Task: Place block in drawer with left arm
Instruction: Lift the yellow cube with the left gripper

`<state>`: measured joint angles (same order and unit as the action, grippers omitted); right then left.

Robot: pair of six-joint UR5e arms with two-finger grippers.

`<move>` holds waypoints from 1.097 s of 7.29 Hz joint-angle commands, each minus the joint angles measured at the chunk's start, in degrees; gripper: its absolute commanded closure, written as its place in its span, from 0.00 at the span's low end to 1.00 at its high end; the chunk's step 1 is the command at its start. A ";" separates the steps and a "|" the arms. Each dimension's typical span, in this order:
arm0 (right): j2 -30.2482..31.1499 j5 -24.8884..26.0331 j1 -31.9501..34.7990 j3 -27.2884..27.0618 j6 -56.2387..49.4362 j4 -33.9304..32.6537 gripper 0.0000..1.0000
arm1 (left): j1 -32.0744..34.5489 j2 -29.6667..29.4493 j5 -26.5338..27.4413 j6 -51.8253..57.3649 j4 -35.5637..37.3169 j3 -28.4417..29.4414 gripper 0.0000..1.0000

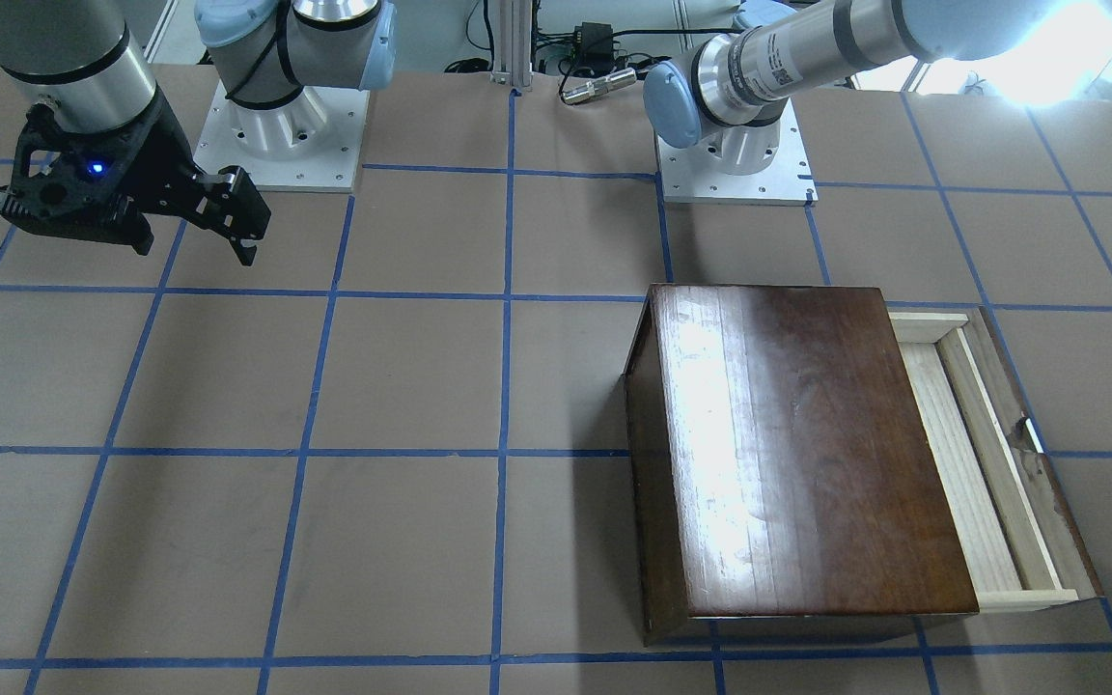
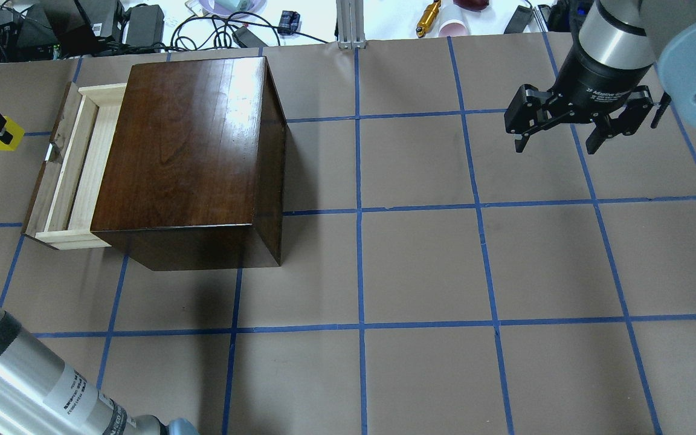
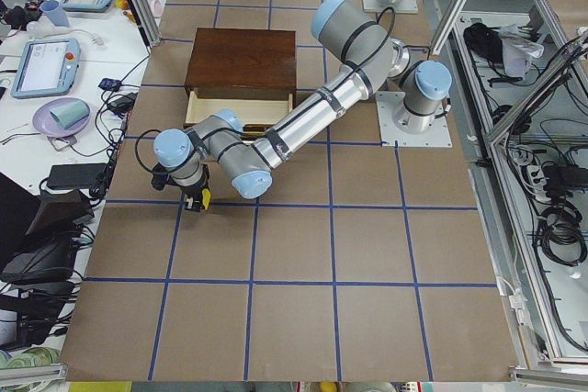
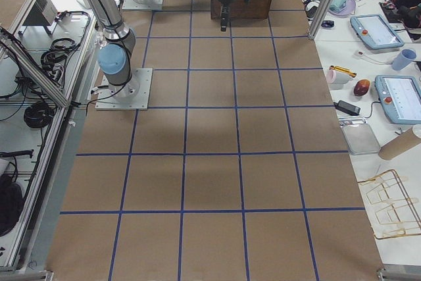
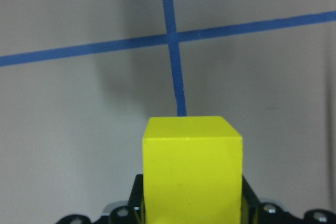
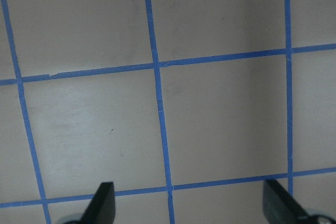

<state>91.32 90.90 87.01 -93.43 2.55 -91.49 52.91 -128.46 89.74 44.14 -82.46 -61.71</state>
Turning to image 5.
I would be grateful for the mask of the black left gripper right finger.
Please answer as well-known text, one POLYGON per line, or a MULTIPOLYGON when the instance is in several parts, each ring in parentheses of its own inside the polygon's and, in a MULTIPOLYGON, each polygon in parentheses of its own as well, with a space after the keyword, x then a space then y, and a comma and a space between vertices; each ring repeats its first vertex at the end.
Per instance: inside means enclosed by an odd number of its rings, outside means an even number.
POLYGON ((243 176, 240 223, 291 223, 289 214, 276 204, 261 203, 243 176))

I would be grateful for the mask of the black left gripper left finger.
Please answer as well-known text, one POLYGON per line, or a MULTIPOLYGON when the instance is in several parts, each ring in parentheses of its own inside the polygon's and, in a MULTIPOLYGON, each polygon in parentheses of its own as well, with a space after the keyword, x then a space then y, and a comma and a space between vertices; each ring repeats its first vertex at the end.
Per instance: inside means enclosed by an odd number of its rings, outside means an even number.
POLYGON ((99 219, 99 223, 145 223, 143 197, 143 175, 134 179, 129 199, 108 204, 99 219))

